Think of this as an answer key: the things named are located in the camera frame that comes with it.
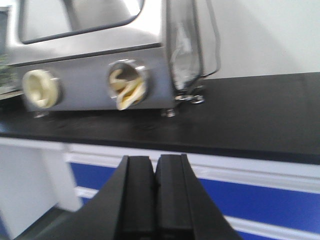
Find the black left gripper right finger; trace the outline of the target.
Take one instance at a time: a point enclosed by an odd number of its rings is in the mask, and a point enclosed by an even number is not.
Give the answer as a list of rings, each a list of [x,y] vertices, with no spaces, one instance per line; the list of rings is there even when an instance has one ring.
[[[241,239],[197,179],[186,154],[162,154],[155,179],[158,239]]]

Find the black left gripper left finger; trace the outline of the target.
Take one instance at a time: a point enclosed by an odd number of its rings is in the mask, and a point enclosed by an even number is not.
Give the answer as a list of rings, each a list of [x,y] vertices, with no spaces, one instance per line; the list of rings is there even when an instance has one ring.
[[[83,207],[24,239],[153,240],[154,189],[149,157],[125,155],[110,179]]]

